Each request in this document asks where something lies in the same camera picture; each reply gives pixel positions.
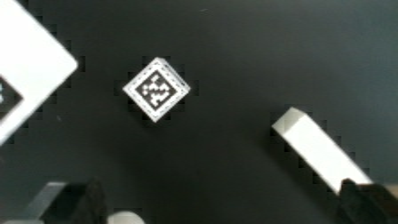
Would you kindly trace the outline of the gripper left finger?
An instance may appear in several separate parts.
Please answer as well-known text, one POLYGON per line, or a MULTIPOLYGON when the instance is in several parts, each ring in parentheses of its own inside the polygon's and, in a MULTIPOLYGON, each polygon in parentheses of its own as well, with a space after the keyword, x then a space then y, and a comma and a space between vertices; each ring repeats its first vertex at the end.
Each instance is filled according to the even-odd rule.
POLYGON ((99 181, 47 182, 24 208, 22 217, 42 224, 106 224, 99 181))

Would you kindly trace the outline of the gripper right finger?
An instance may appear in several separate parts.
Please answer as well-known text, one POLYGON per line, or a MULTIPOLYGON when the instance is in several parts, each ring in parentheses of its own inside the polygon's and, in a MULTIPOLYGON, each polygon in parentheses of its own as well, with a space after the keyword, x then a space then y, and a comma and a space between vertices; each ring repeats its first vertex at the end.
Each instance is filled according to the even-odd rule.
POLYGON ((340 182, 337 224, 398 224, 398 197, 380 184, 340 182))

